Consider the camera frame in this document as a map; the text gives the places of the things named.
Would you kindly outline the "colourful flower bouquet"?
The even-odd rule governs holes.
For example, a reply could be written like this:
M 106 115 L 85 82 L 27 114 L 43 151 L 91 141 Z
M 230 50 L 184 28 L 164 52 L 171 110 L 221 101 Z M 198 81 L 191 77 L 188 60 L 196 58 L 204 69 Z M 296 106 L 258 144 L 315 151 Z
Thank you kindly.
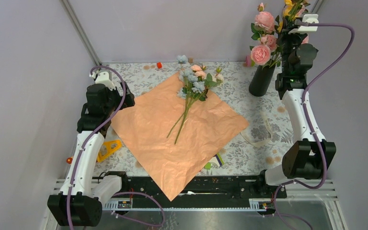
M 189 64 L 188 57 L 185 55 L 178 55 L 177 62 L 180 65 L 179 80 L 183 83 L 182 88 L 177 92 L 177 96 L 185 100 L 184 111 L 170 129 L 167 137 L 169 137 L 175 127 L 180 125 L 175 137 L 174 144 L 178 142 L 178 138 L 183 129 L 184 123 L 187 119 L 188 113 L 197 101 L 204 102 L 207 100 L 207 93 L 224 82 L 222 73 L 223 68 L 218 66 L 215 73 L 205 72 L 207 67 L 204 65 L 192 65 L 185 69 L 184 65 Z

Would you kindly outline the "pink rose stem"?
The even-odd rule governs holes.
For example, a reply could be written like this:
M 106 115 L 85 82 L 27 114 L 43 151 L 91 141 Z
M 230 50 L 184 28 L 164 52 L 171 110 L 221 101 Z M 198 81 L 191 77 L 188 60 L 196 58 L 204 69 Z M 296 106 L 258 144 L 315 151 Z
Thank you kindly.
M 309 42 L 309 35 L 308 34 L 301 34 L 300 36 L 300 44 L 307 44 Z

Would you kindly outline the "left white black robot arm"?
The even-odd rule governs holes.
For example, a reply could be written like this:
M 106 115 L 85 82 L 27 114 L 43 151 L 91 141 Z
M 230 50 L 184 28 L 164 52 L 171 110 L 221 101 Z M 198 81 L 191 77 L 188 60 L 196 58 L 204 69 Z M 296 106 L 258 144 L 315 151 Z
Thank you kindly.
M 77 143 L 69 172 L 60 191 L 50 195 L 47 206 L 60 226 L 95 227 L 99 224 L 104 205 L 115 194 L 123 197 L 129 183 L 119 175 L 103 179 L 95 188 L 92 176 L 97 157 L 104 144 L 112 117 L 120 110 L 135 104 L 134 95 L 126 82 L 123 90 L 110 90 L 103 83 L 87 87 L 86 103 L 77 122 Z

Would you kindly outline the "yellow rose stem bunch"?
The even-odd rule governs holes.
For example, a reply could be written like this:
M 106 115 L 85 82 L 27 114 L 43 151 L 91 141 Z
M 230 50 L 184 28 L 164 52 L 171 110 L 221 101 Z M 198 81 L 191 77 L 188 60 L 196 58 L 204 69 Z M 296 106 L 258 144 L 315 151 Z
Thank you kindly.
M 308 0 L 285 0 L 281 16 L 278 16 L 278 26 L 276 32 L 280 34 L 287 24 L 296 18 L 301 18 L 308 12 L 310 6 Z

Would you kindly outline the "peach wrapping paper sheet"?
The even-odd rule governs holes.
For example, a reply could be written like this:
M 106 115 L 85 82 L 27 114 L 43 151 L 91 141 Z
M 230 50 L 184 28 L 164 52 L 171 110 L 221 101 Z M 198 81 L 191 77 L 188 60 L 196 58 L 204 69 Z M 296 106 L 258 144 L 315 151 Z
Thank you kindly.
M 116 113 L 111 126 L 169 200 L 174 200 L 201 169 L 249 122 L 215 93 L 195 102 L 179 121 L 185 100 L 178 73 Z

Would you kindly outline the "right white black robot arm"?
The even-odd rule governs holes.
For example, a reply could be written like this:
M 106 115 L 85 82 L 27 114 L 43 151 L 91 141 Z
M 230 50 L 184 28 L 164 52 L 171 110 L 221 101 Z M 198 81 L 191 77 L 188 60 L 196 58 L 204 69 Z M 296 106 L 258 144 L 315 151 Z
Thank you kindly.
M 288 182 L 300 183 L 300 179 L 319 179 L 322 186 L 328 168 L 336 153 L 333 142 L 326 140 L 313 115 L 306 74 L 312 67 L 318 50 L 303 43 L 307 34 L 282 33 L 277 43 L 282 47 L 282 71 L 275 87 L 288 110 L 294 132 L 294 144 L 283 156 L 279 166 L 263 170 L 253 184 L 259 196 L 274 196 Z

